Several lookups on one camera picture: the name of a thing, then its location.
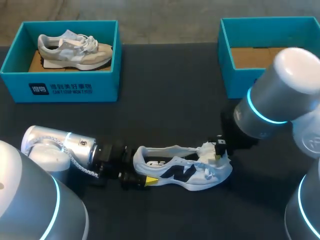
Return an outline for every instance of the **cardboard insert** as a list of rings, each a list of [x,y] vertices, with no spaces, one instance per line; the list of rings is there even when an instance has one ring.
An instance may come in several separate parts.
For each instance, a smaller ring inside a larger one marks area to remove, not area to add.
[[[111,66],[96,70],[96,71],[110,71]],[[78,72],[78,69],[64,69],[64,68],[55,68],[55,69],[46,69],[41,64],[41,55],[38,50],[35,51],[29,73],[40,73],[40,72]]]
[[[237,69],[265,69],[272,64],[275,56],[285,48],[286,47],[234,47],[231,48],[231,53]]]

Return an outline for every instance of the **beige sneaker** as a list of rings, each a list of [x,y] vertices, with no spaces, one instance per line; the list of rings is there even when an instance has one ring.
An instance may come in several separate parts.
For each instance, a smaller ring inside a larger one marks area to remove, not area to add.
[[[94,70],[108,63],[113,54],[112,46],[98,43],[93,36],[70,30],[57,37],[41,34],[38,49],[44,59],[43,67],[47,69],[73,67],[83,71]]]

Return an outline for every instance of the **shoe sole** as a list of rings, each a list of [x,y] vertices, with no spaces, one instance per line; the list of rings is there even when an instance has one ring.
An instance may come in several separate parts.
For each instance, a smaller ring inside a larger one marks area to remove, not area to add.
[[[92,70],[97,70],[101,66],[106,65],[111,58],[106,59],[104,61],[101,61],[96,64],[90,64],[90,65],[84,65],[84,64],[79,64],[75,62],[70,62],[70,61],[58,61],[58,60],[43,60],[43,67],[45,69],[64,69],[64,68],[76,68],[81,71],[92,71]]]

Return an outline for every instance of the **dark tabletop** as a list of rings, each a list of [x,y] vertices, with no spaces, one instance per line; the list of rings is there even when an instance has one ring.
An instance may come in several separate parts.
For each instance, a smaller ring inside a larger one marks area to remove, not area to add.
[[[0,81],[0,139],[20,149],[31,125],[147,147],[198,147],[221,134],[227,97],[216,43],[123,45],[121,72],[115,103],[15,104]],[[236,151],[231,176],[208,190],[88,187],[88,239],[286,239],[286,204],[312,163],[290,128]]]

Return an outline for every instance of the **sneaker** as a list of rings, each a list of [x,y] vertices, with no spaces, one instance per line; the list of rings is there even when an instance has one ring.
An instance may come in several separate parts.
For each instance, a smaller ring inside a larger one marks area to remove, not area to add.
[[[95,70],[107,64],[113,54],[110,45],[70,30],[57,37],[40,35],[38,49],[44,59],[43,67],[48,69],[72,67],[83,71]]]
[[[189,191],[211,188],[227,179],[233,169],[227,151],[216,155],[213,142],[198,148],[140,146],[133,166],[138,174],[157,179],[152,186],[178,184]]]

